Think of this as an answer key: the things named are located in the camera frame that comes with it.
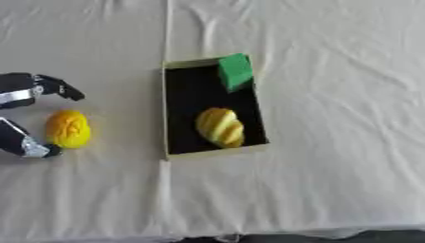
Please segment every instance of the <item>green block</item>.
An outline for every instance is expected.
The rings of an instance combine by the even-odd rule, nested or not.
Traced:
[[[219,75],[228,92],[243,87],[252,78],[247,56],[238,53],[218,60]]]

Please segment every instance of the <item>dark floor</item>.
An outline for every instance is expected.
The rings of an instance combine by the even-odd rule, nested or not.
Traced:
[[[217,241],[211,238],[185,239],[180,243],[215,243]],[[366,232],[353,237],[332,240],[323,238],[314,238],[298,236],[292,234],[276,235],[249,235],[244,236],[240,243],[425,243],[425,232],[421,231],[390,231],[390,232]]]

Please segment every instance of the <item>robotic hand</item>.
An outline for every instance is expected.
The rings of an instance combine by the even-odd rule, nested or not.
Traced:
[[[42,95],[58,94],[64,99],[79,101],[84,94],[65,81],[46,75],[29,73],[0,74],[0,109],[28,106]],[[55,144],[37,143],[27,130],[0,117],[0,149],[22,157],[47,158],[62,153]]]

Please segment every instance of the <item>black box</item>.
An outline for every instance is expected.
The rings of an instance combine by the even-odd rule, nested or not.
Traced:
[[[167,159],[241,153],[268,144],[252,79],[243,89],[228,93],[218,75],[218,58],[166,64],[163,74],[164,143]],[[202,138],[196,117],[211,107],[233,110],[244,124],[245,142],[222,149]]]

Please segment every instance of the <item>toy fruit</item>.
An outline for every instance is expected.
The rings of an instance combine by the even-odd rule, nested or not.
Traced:
[[[79,148],[90,139],[87,118],[76,110],[59,111],[48,119],[46,137],[63,148]]]
[[[196,119],[196,130],[204,139],[221,148],[240,147],[244,142],[244,125],[229,109],[203,111]]]

